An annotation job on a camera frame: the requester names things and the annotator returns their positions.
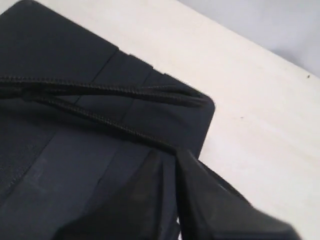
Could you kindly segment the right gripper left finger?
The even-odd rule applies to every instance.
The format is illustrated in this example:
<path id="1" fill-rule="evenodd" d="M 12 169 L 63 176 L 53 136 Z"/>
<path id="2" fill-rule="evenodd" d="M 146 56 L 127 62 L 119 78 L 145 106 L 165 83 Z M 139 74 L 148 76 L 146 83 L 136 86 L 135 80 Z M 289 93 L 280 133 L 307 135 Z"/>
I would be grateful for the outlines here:
<path id="1" fill-rule="evenodd" d="M 75 214 L 55 240 L 176 240 L 175 150 L 130 149 L 69 160 L 63 191 Z"/>

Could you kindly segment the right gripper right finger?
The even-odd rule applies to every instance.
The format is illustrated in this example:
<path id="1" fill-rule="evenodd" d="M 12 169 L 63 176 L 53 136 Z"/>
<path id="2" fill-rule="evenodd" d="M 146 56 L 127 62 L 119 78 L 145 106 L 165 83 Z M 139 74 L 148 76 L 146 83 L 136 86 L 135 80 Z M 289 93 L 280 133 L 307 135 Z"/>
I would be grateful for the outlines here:
<path id="1" fill-rule="evenodd" d="M 176 202 L 184 240 L 297 240 L 288 223 L 246 201 L 187 150 L 177 150 Z"/>

